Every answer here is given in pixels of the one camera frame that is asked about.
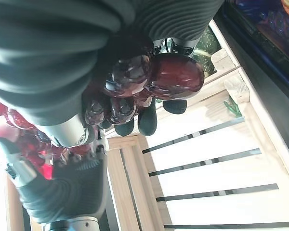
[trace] prosthetic hand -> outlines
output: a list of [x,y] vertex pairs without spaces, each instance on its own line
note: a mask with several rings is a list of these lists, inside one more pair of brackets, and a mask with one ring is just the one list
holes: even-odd
[[[91,125],[128,135],[136,115],[152,135],[151,102],[180,114],[199,92],[203,69],[189,56],[222,3],[1,0],[0,102],[58,147],[90,142]],[[166,38],[170,53],[160,54]]]
[[14,143],[0,138],[0,166],[17,188],[21,202],[47,231],[99,231],[98,219],[105,210],[107,143],[99,130],[92,151],[77,163],[55,168],[46,180]]

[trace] silver metal cylinder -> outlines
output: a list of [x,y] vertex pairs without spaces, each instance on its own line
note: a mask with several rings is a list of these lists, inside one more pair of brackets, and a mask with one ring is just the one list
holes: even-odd
[[80,115],[75,115],[68,121],[53,125],[36,127],[44,132],[56,146],[66,148],[83,145],[88,139],[88,129],[83,127]]

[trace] wooden board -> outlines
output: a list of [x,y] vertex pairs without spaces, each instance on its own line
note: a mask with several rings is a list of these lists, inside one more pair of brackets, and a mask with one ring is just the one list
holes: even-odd
[[225,87],[234,101],[237,102],[261,152],[266,156],[271,166],[271,175],[275,176],[278,187],[285,197],[284,204],[288,206],[289,210],[289,162],[283,159],[288,158],[289,160],[288,148],[285,146],[283,139],[278,136],[276,130],[274,131],[274,124],[270,127],[264,127],[264,123],[268,125],[273,121],[244,70],[240,68],[235,72],[237,75],[229,78],[225,82]]
[[144,154],[148,172],[258,148],[245,122]]
[[[205,231],[216,231],[217,229],[205,229]],[[165,229],[165,231],[204,231],[203,229]],[[223,229],[223,231],[289,231],[289,227],[285,228],[266,228],[266,229]]]
[[125,147],[122,153],[142,229],[164,230],[140,149]]
[[189,99],[188,109],[182,115],[166,112],[166,117],[159,118],[156,132],[146,137],[146,143],[141,141],[141,148],[154,147],[234,119],[235,116],[223,103],[228,96],[228,93],[223,91],[198,103],[193,103],[192,99]]
[[174,225],[289,222],[289,210],[279,190],[159,203],[168,208],[161,210],[164,224],[169,216]]
[[132,196],[119,149],[108,152],[108,173],[121,230],[139,231]]
[[263,154],[152,176],[155,197],[276,183]]

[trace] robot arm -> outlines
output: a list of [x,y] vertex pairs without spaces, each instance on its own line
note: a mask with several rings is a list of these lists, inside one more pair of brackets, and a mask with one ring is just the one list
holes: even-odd
[[10,141],[0,138],[0,166],[8,173],[28,214],[46,230],[99,231],[105,210],[107,143],[100,130],[93,155],[69,164],[46,180],[20,155]]

